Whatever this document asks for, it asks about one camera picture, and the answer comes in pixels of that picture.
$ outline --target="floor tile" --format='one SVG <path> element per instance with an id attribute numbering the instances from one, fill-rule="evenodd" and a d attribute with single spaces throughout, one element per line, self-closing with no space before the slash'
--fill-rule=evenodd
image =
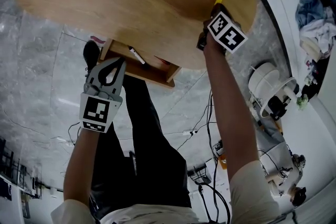
<path id="1" fill-rule="evenodd" d="M 210 83 L 205 73 L 182 99 L 161 119 L 163 133 L 191 130 L 208 104 Z M 205 123 L 206 116 L 200 121 Z"/>
<path id="2" fill-rule="evenodd" d="M 182 68 L 179 73 L 175 76 L 174 80 L 180 81 L 185 84 L 194 85 L 197 80 L 206 72 L 206 69 L 193 70 Z"/>
<path id="3" fill-rule="evenodd" d="M 147 83 L 147 86 L 160 119 L 164 117 L 191 88 L 188 84 L 179 81 L 175 81 L 175 87 L 173 89 L 168 89 L 153 83 Z"/>
<path id="4" fill-rule="evenodd" d="M 89 31 L 86 31 L 84 29 L 80 29 L 80 28 L 76 28 L 76 27 L 72 27 L 72 26 L 69 26 L 69 25 L 64 25 L 64 28 L 63 28 L 63 33 L 64 34 L 67 34 L 69 36 L 73 36 L 73 37 L 76 37 L 78 39 L 81 39 L 83 41 L 88 41 L 90 40 L 91 36 L 95 36 L 97 38 L 99 38 L 100 40 L 102 41 L 106 41 L 108 38 L 107 37 L 104 37 L 104 36 L 101 36 L 101 35 L 98 35 L 98 34 L 94 34 L 94 33 L 91 33 Z M 99 47 L 102 47 L 103 44 L 100 44 L 97 42 L 97 45 Z"/>
<path id="5" fill-rule="evenodd" d="M 24 12 L 18 41 L 19 121 L 50 131 L 50 93 L 62 25 Z"/>
<path id="6" fill-rule="evenodd" d="M 53 72 L 51 91 L 51 137 L 69 140 L 68 128 L 79 122 L 80 94 L 85 83 L 86 63 L 82 52 L 85 42 L 62 34 Z M 71 128 L 76 139 L 78 125 Z"/>

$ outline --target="marble floor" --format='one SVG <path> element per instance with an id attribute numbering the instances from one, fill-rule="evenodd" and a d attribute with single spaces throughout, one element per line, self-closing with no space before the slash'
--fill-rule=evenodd
<path id="1" fill-rule="evenodd" d="M 23 163 L 41 173 L 45 184 L 57 188 L 62 188 L 73 150 L 68 128 L 78 122 L 86 74 L 82 50 L 90 35 L 36 18 L 18 7 L 15 0 L 0 0 L 0 136 Z M 289 73 L 276 30 L 261 2 L 248 37 L 228 59 L 246 100 L 250 65 L 271 61 L 283 77 Z M 148 84 L 148 88 L 163 132 L 171 145 L 178 148 L 188 138 L 183 131 L 191 130 L 201 118 L 210 85 L 206 70 L 187 69 L 176 76 L 175 84 L 172 90 L 154 84 Z M 205 117 L 197 127 L 203 124 Z M 114 125 L 122 148 L 131 150 L 132 125 L 125 104 Z M 70 129 L 74 141 L 77 131 L 78 125 Z M 211 124 L 211 134 L 213 142 L 217 142 L 216 124 Z M 210 159 L 206 128 L 201 128 L 179 152 L 189 167 Z"/>

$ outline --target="red object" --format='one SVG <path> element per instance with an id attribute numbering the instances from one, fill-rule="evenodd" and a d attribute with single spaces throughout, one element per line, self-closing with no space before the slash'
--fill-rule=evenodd
<path id="1" fill-rule="evenodd" d="M 159 58 L 158 56 L 155 56 L 154 55 L 154 57 L 157 57 L 159 60 L 161 60 L 163 63 L 165 63 L 166 65 L 170 65 L 170 63 L 169 62 L 167 62 L 166 60 L 163 60 L 163 59 L 161 59 L 161 58 Z"/>
<path id="2" fill-rule="evenodd" d="M 99 43 L 99 44 L 104 44 L 106 41 L 99 39 L 98 37 L 91 36 L 90 37 L 93 41 Z"/>

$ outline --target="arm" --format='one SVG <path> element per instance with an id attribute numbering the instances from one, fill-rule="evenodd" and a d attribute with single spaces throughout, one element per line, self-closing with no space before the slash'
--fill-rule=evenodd
<path id="1" fill-rule="evenodd" d="M 98 132 L 81 130 L 65 174 L 64 201 L 72 199 L 89 206 L 98 138 Z"/>
<path id="2" fill-rule="evenodd" d="M 206 67 L 220 136 L 227 155 L 229 180 L 244 165 L 259 160 L 251 116 L 220 45 L 207 35 Z"/>

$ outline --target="person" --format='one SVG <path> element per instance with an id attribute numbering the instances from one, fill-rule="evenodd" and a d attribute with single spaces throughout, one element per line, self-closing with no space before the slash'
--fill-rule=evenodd
<path id="1" fill-rule="evenodd" d="M 91 42 L 84 49 L 88 71 L 99 54 L 90 47 Z M 268 223 L 280 215 L 279 206 L 270 194 L 253 123 L 222 49 L 207 36 L 204 56 L 227 154 L 232 223 Z M 64 202 L 51 213 L 53 223 L 93 224 L 90 200 L 97 204 L 94 217 L 101 224 L 199 223 L 188 195 L 186 161 L 162 134 L 146 83 L 125 76 L 123 86 L 133 127 L 136 175 L 113 124 L 106 134 L 82 129 L 65 175 Z"/>
<path id="2" fill-rule="evenodd" d="M 260 116 L 257 102 L 254 109 L 260 120 L 259 125 L 263 127 L 262 130 L 261 126 L 256 126 L 256 138 L 271 193 L 274 197 L 288 195 L 293 206 L 300 206 L 306 199 L 306 188 L 299 188 L 297 184 L 303 176 L 306 158 L 291 152 L 271 116 Z"/>

